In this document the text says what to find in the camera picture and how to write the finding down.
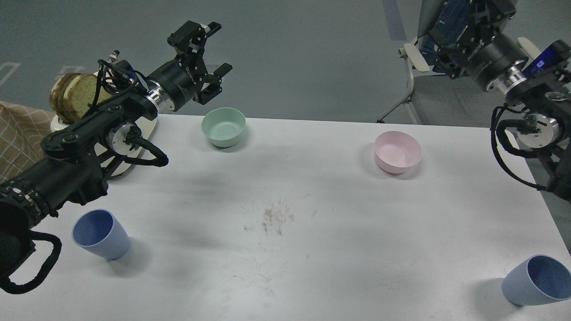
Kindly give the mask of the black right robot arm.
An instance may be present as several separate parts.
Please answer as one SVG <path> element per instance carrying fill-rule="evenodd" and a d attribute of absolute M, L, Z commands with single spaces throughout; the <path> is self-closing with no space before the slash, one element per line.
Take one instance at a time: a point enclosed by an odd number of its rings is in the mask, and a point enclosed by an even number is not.
<path fill-rule="evenodd" d="M 511 177 L 539 191 L 570 200 L 570 47 L 557 40 L 531 53 L 523 39 L 502 33 L 514 15 L 511 0 L 445 0 L 434 26 L 424 32 L 434 45 L 434 66 L 451 79 L 469 76 L 483 91 L 496 89 L 505 101 L 491 119 L 493 154 Z M 538 159 L 549 179 L 537 185 L 515 175 L 498 146 L 511 155 Z"/>

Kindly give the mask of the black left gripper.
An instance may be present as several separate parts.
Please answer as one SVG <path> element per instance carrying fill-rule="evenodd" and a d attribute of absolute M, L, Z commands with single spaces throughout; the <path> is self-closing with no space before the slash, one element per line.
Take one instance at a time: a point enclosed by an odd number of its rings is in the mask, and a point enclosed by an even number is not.
<path fill-rule="evenodd" d="M 147 77 L 147 99 L 157 111 L 178 111 L 190 100 L 207 104 L 222 93 L 223 77 L 233 66 L 223 63 L 209 74 L 203 60 L 207 39 L 221 28 L 214 21 L 207 25 L 187 21 L 168 36 L 167 43 L 177 54 Z"/>

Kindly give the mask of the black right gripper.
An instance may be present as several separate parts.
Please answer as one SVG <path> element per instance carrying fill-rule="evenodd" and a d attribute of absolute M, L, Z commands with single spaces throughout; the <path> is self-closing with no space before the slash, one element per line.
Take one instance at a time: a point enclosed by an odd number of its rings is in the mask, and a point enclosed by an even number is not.
<path fill-rule="evenodd" d="M 522 69 L 528 55 L 502 32 L 516 14 L 514 0 L 469 0 L 467 28 L 456 43 L 434 30 L 437 45 L 435 70 L 452 79 L 469 76 L 488 91 L 509 69 Z"/>

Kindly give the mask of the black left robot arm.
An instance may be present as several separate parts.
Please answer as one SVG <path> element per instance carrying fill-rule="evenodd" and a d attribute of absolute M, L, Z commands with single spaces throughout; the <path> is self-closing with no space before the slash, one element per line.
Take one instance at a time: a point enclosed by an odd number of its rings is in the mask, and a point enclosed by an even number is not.
<path fill-rule="evenodd" d="M 66 202 L 85 205 L 108 193 L 108 180 L 122 163 L 163 167 L 167 155 L 143 137 L 140 118 L 178 111 L 190 100 L 206 104 L 222 92 L 232 70 L 223 63 L 213 73 L 203 60 L 205 44 L 222 28 L 187 21 L 167 42 L 176 51 L 151 75 L 144 76 L 114 56 L 99 61 L 95 96 L 88 111 L 68 127 L 41 141 L 44 158 L 1 185 L 1 288 L 24 294 L 51 272 L 61 240 L 34 227 L 57 217 Z"/>

